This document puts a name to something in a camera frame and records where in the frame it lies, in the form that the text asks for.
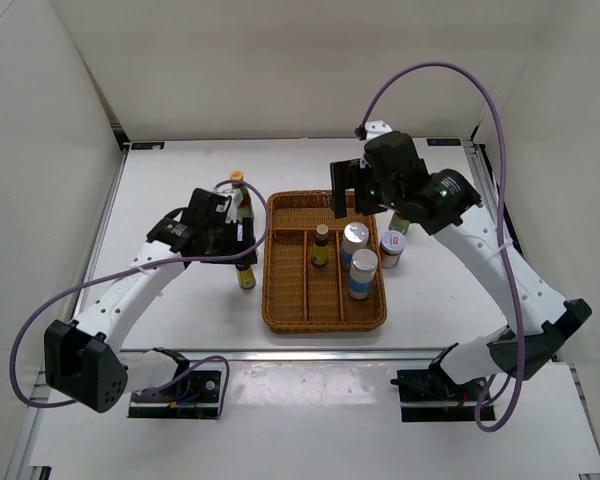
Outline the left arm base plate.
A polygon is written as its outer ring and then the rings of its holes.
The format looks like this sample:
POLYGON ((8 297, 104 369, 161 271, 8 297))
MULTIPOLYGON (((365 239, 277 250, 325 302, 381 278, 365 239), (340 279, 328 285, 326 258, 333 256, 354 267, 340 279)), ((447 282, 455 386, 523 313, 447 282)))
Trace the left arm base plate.
POLYGON ((131 394, 127 417, 156 420, 218 420, 224 409, 230 365, 212 355, 184 370, 177 384, 131 394))

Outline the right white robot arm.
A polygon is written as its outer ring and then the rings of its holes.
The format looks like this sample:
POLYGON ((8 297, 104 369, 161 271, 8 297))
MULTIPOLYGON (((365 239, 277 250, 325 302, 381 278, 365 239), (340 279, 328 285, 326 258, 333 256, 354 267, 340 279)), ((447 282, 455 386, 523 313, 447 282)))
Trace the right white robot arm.
POLYGON ((466 383, 494 374, 531 378, 591 317, 585 300, 566 299, 499 239, 470 181, 453 169, 429 172, 408 134, 376 136, 360 158, 331 163, 330 175, 336 217, 346 213, 348 191, 363 215, 401 214, 453 253, 506 319, 505 327, 434 361, 429 387, 438 398, 450 400, 466 383))

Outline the white blue canister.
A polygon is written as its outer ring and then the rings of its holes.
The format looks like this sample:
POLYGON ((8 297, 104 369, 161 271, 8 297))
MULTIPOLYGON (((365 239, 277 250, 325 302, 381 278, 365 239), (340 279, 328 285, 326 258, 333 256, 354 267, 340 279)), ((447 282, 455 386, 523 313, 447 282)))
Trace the white blue canister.
POLYGON ((378 257, 369 249, 356 251, 351 259, 348 294, 355 300, 366 299, 372 289, 378 269, 378 257))
POLYGON ((343 230, 341 242, 341 265, 348 271, 353 255, 360 249, 365 249, 369 240, 369 229, 361 222, 351 222, 343 230))

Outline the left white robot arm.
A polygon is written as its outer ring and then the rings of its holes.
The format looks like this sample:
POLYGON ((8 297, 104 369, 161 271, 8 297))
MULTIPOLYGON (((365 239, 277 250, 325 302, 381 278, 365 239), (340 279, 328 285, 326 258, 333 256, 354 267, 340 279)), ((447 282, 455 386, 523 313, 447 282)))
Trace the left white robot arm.
POLYGON ((240 208, 245 188, 224 182, 211 191, 195 189, 186 207, 148 232, 127 275, 112 281, 70 322, 56 320, 47 328, 45 374, 52 389, 98 413, 128 392, 154 390, 168 400, 186 395, 190 377, 184 356, 155 347, 126 357, 121 348, 151 303, 191 263, 255 260, 253 221, 240 208))

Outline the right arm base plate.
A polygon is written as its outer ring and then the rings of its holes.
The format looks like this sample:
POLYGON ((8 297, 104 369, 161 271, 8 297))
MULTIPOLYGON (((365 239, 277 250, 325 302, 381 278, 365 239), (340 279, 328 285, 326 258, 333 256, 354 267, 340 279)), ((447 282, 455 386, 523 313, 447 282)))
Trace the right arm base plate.
POLYGON ((485 379, 448 390, 429 370, 398 370, 390 384, 397 388, 403 422, 472 422, 485 379))

